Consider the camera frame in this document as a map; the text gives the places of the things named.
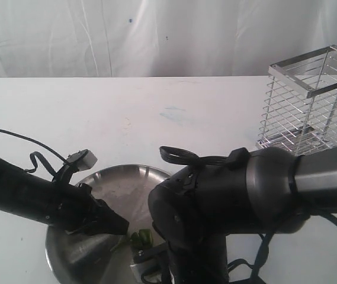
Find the white tabletop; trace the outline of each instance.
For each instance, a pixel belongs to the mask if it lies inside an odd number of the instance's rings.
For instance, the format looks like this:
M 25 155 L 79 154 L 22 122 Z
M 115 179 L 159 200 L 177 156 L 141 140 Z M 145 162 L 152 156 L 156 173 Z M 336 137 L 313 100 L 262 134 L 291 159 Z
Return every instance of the white tabletop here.
M 139 163 L 168 172 L 159 146 L 199 155 L 255 148 L 267 77 L 6 78 L 0 79 L 0 128 L 38 139 L 63 156 L 90 149 L 98 163 L 72 183 L 117 164 Z M 40 150 L 0 134 L 0 157 L 22 168 Z M 36 175 L 50 179 L 39 169 Z M 0 212 L 0 283 L 55 284 L 44 252 L 46 226 Z M 228 237 L 229 258 L 253 262 L 259 237 Z M 238 268 L 233 280 L 249 270 Z M 261 276 L 269 283 L 336 283 L 337 229 L 312 218 L 293 235 L 275 236 Z

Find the white backdrop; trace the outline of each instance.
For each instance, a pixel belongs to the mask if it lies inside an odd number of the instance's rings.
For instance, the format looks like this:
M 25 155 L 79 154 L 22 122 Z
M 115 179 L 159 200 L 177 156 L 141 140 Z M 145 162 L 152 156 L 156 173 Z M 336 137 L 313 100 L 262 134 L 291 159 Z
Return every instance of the white backdrop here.
M 337 44 L 337 0 L 0 0 L 0 77 L 265 75 Z

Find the chrome wire caddy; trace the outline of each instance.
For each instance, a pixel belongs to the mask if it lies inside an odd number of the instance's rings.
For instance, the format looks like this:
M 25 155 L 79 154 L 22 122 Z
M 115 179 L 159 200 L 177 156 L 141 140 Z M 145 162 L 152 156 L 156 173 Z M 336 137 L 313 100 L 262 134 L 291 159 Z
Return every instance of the chrome wire caddy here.
M 272 64 L 268 73 L 257 147 L 302 155 L 337 146 L 337 46 Z

